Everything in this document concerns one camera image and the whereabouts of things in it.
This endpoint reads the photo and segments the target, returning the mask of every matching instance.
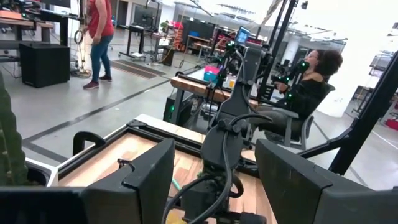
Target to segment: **mat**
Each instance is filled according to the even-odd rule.
[[[138,65],[134,62],[128,62],[125,60],[114,60],[111,61],[111,67],[126,72],[130,73],[132,75],[136,75],[141,78],[154,78],[156,76],[162,76],[165,75],[166,73],[160,72],[151,68],[147,68],[143,65]]]

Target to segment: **hair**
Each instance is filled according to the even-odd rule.
[[[314,68],[314,72],[319,73],[324,77],[334,75],[341,64],[343,57],[337,50],[316,50],[318,52],[318,65]]]

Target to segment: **pink box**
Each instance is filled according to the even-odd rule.
[[[219,70],[218,68],[216,68],[216,67],[214,67],[214,66],[211,66],[211,65],[207,65],[207,66],[205,67],[205,73],[206,73],[206,72],[209,72],[209,73],[213,73],[213,74],[218,74],[219,71],[220,71],[220,70]]]

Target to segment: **woman with curly hair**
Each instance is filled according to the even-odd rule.
[[[343,57],[336,50],[313,50],[304,60],[310,66],[304,72],[294,97],[288,105],[288,110],[299,115],[298,119],[292,121],[293,132],[301,130],[303,121],[311,116],[322,102],[328,91],[326,80],[335,74],[343,63]],[[284,94],[289,91],[290,87],[285,83],[275,82],[275,88]],[[271,106],[260,106],[258,112],[272,118],[272,122],[268,123],[263,119],[256,118],[250,119],[253,131],[259,128],[273,133],[285,133],[288,118],[285,114],[272,110]]]

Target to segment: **chair armrest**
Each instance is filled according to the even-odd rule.
[[[291,118],[299,118],[299,114],[294,113],[294,112],[292,112],[292,111],[289,111],[289,110],[287,110],[287,109],[273,107],[272,110],[281,112],[281,113],[283,113],[284,115],[287,115],[287,116],[289,116],[289,117],[291,117]]]

